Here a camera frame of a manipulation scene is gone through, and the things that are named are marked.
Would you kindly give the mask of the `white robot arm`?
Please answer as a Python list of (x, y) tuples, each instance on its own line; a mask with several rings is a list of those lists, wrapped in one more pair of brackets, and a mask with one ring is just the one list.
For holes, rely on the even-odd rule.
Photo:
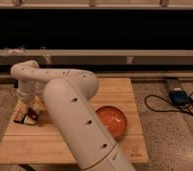
[(43, 100), (81, 171), (136, 171), (90, 106), (99, 87), (93, 72), (41, 68), (29, 60), (13, 65), (10, 73), (23, 102)]

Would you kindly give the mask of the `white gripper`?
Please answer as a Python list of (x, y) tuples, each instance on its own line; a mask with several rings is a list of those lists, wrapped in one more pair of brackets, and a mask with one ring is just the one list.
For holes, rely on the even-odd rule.
[(36, 101), (33, 100), (36, 94), (35, 82), (34, 81), (18, 81), (17, 95), (21, 102), (20, 109), (22, 112), (27, 112), (28, 106), (27, 103), (31, 102), (30, 107), (33, 110), (36, 110)]

